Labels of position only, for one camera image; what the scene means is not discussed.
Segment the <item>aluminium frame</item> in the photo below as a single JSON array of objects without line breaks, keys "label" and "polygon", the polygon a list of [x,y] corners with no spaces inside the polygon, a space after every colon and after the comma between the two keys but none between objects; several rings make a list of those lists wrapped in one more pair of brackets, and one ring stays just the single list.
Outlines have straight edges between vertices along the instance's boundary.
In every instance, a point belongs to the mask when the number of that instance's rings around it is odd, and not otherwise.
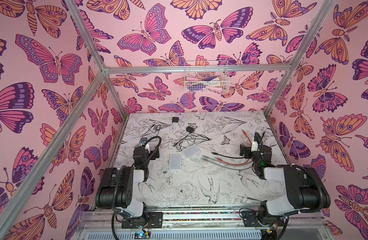
[{"label": "aluminium frame", "polygon": [[[288,65],[235,65],[227,68],[228,71],[257,71],[257,70],[282,70],[287,71],[284,79],[281,81],[281,87],[285,86],[285,82],[290,79],[290,75],[296,69],[296,65],[301,61],[302,55],[307,50],[309,44],[312,42],[313,37],[316,36],[318,30],[326,20],[330,10],[334,6],[335,1],[323,1],[320,9],[316,13],[312,20],[312,25],[304,38],[303,43],[299,46],[296,54]],[[99,56],[99,53],[94,45],[92,37],[88,33],[88,28],[83,20],[80,10],[75,1],[66,1],[69,9],[69,13],[73,17],[78,29],[81,31],[83,39],[85,40],[88,50],[92,54],[94,63],[99,69],[92,84],[90,84],[85,91],[83,97],[78,102],[77,106],[73,109],[72,113],[67,118],[66,122],[62,124],[60,130],[56,133],[55,138],[48,147],[40,155],[38,162],[35,164],[33,171],[30,172],[29,176],[24,180],[22,186],[19,187],[18,193],[16,193],[11,200],[8,202],[4,210],[0,215],[0,240],[2,240],[7,234],[9,228],[13,225],[14,221],[24,208],[27,201],[30,199],[34,187],[40,181],[41,177],[46,173],[48,166],[51,164],[54,155],[57,150],[61,147],[63,141],[67,135],[72,131],[73,127],[81,117],[83,110],[87,107],[95,89],[100,83],[107,84],[109,90],[115,98],[115,103],[119,110],[123,110],[122,103],[119,96],[117,95],[114,86],[109,79],[110,74],[124,73],[186,73],[191,72],[216,72],[220,69],[218,65],[209,66],[187,66],[187,67],[129,67],[129,68],[115,68],[106,67],[104,62]]]}]

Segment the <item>black power adapter near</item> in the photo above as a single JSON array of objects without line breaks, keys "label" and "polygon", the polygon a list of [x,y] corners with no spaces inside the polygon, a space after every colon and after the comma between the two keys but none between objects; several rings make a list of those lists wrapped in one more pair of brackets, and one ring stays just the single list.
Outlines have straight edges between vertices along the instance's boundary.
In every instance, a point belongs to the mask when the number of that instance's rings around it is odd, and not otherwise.
[{"label": "black power adapter near", "polygon": [[188,133],[193,133],[193,132],[195,131],[195,129],[194,129],[194,128],[192,128],[192,127],[190,127],[190,126],[188,126],[188,127],[186,128],[186,131],[187,131]]}]

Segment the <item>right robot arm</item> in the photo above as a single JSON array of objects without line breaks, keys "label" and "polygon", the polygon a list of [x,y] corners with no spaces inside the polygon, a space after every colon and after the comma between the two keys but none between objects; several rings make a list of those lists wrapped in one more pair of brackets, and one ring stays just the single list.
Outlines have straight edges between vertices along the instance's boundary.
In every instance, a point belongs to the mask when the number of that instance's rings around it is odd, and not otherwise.
[{"label": "right robot arm", "polygon": [[274,229],[289,216],[316,213],[331,205],[331,198],[317,171],[312,167],[273,165],[272,148],[240,145],[240,156],[253,163],[253,171],[261,180],[285,184],[286,192],[280,197],[262,201],[257,210],[241,209],[239,214],[245,227]]}]

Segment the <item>front aluminium rail base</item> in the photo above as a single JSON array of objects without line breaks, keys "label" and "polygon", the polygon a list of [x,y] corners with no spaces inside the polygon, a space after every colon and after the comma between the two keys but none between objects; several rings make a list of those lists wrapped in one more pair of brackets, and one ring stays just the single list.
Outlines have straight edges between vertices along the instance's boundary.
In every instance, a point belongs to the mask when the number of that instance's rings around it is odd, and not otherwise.
[{"label": "front aluminium rail base", "polygon": [[150,209],[151,221],[144,229],[122,217],[112,219],[109,210],[85,212],[76,240],[332,240],[333,234],[321,214],[290,216],[268,226],[254,212],[233,208]]}]

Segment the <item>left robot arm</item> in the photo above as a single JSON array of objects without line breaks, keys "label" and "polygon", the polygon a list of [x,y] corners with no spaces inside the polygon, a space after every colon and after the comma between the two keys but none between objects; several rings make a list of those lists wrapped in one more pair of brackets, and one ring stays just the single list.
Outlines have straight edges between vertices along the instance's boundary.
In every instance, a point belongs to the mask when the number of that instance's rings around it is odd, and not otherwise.
[{"label": "left robot arm", "polygon": [[98,209],[113,211],[113,221],[122,217],[122,229],[162,228],[163,213],[149,213],[147,205],[133,196],[134,186],[145,183],[149,177],[149,162],[160,157],[159,148],[134,149],[131,166],[107,168],[95,196]]}]

